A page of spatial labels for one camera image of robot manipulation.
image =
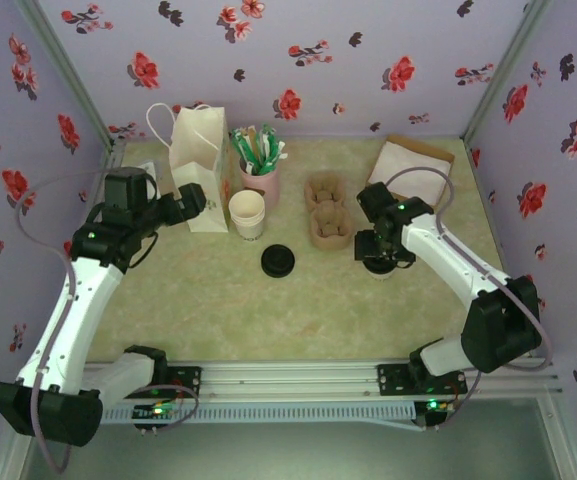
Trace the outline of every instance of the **white paper cup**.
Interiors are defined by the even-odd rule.
[[[266,215],[264,197],[253,190],[243,190],[232,196],[228,209],[237,232],[244,240],[252,242],[261,237]]]

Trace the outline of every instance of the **paper bag handle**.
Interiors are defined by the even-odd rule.
[[[161,106],[161,107],[166,107],[166,110],[168,110],[168,112],[170,112],[170,116],[172,117],[172,123],[173,123],[173,125],[175,124],[175,114],[174,114],[174,112],[172,111],[172,109],[171,109],[168,105],[166,105],[165,103],[161,103],[161,102],[153,103],[150,107],[148,107],[148,110],[146,110],[146,123],[147,123],[148,126],[150,127],[150,131],[155,135],[155,137],[157,137],[157,138],[159,139],[159,141],[160,141],[161,143],[163,143],[164,145],[166,145],[166,146],[168,147],[168,150],[170,150],[170,149],[171,149],[171,145],[168,144],[168,143],[166,143],[166,141],[159,136],[159,134],[157,133],[157,131],[153,128],[152,124],[150,123],[150,111],[151,111],[153,108],[159,107],[159,106]]]

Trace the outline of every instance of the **white paper bag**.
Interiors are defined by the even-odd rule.
[[[171,143],[166,143],[152,128],[149,113],[163,106],[172,116]],[[155,103],[146,112],[146,120],[155,136],[168,147],[168,161],[175,186],[198,183],[206,195],[206,208],[189,220],[191,232],[228,232],[230,174],[228,125],[223,108],[200,105],[182,108],[177,117],[164,103]]]

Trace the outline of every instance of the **purple wall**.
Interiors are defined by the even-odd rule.
[[[268,122],[282,134],[372,135],[380,124],[377,135],[459,135],[527,3],[474,2],[462,17],[460,0],[275,0],[262,11],[255,0],[170,0],[166,18],[157,0],[99,0],[103,13],[88,12],[88,0],[38,1],[106,125],[134,122],[133,136],[151,135],[144,114],[152,103],[197,101],[226,107],[231,127]],[[227,6],[232,16],[220,20]],[[315,48],[320,40],[327,45]],[[147,59],[135,61],[137,52]],[[405,57],[410,64],[399,63]],[[301,101],[289,93],[281,102],[289,89]],[[165,132],[170,118],[159,118]]]
[[[545,302],[577,414],[577,2],[549,9],[500,97],[471,142],[477,174],[510,273],[531,274]]]
[[[14,381],[26,362],[64,275],[54,255],[22,238],[11,204],[45,177],[95,168],[102,151],[21,13],[0,0],[0,381]],[[84,214],[78,194],[91,185],[92,179],[81,178],[38,192],[23,219],[28,229],[63,245]]]

